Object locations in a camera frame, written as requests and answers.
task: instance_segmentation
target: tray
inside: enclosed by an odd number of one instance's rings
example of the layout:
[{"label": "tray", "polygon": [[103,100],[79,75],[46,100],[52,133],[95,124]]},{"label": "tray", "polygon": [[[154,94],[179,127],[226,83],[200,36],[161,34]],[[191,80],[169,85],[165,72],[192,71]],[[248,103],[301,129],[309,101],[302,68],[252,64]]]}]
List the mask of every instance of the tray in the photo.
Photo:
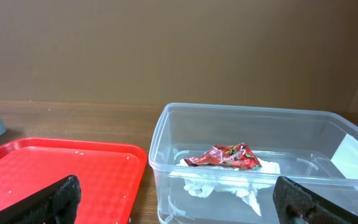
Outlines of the tray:
[{"label": "tray", "polygon": [[0,147],[0,210],[70,175],[82,197],[76,223],[127,223],[147,155],[130,144],[26,138]]}]

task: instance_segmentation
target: candy wrapper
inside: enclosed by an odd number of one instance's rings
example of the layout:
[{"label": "candy wrapper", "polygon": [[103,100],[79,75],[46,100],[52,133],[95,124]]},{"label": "candy wrapper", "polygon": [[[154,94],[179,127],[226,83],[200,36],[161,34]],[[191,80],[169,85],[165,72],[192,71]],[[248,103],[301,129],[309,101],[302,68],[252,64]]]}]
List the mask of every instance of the candy wrapper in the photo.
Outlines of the candy wrapper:
[{"label": "candy wrapper", "polygon": [[261,167],[258,158],[244,143],[235,146],[215,145],[204,155],[185,161],[189,166],[229,166],[240,169]]}]

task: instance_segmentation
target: plastic bin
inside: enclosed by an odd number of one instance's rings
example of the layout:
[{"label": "plastic bin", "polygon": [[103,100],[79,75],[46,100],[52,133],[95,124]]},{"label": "plastic bin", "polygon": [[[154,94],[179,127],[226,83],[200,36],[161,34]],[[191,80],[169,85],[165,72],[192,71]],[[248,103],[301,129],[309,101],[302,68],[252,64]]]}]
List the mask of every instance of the plastic bin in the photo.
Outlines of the plastic bin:
[{"label": "plastic bin", "polygon": [[[215,144],[240,142],[258,158],[279,163],[281,174],[176,166]],[[334,113],[172,103],[155,128],[149,163],[160,223],[278,223],[272,195],[279,175],[358,215],[358,127]],[[172,172],[198,182],[224,178],[233,187],[244,185],[239,179],[263,184],[256,196],[261,216],[228,192],[191,196],[184,178]]]}]

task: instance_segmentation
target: crumpled white paper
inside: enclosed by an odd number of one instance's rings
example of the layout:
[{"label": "crumpled white paper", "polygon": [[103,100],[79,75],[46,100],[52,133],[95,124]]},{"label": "crumpled white paper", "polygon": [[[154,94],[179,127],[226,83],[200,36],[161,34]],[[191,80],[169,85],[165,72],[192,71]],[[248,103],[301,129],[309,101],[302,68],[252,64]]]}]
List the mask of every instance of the crumpled white paper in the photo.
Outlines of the crumpled white paper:
[{"label": "crumpled white paper", "polygon": [[[242,172],[260,172],[266,174],[279,174],[280,165],[276,162],[267,162],[258,159],[260,165],[257,169],[245,170]],[[177,166],[188,166],[184,159],[179,161]],[[239,170],[238,168],[222,167],[222,166],[208,166],[210,169],[231,169]],[[260,207],[256,196],[258,190],[267,188],[275,184],[274,180],[258,180],[254,182],[253,179],[245,177],[221,177],[216,175],[203,175],[184,172],[171,172],[171,176],[181,177],[185,180],[184,189],[189,192],[191,196],[206,198],[212,191],[230,192],[235,196],[241,198],[243,202],[250,205],[255,213],[260,216]]]}]

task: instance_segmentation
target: wooden table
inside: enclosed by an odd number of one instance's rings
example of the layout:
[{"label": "wooden table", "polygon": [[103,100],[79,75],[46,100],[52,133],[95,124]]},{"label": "wooden table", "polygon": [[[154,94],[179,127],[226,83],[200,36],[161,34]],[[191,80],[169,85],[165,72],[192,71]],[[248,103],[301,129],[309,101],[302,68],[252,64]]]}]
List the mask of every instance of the wooden table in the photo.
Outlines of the wooden table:
[{"label": "wooden table", "polygon": [[[25,137],[124,142],[147,153],[163,106],[103,105],[0,101],[7,132],[0,145]],[[358,125],[358,116],[342,114]],[[131,223],[158,223],[152,168],[146,166],[131,214]]]}]

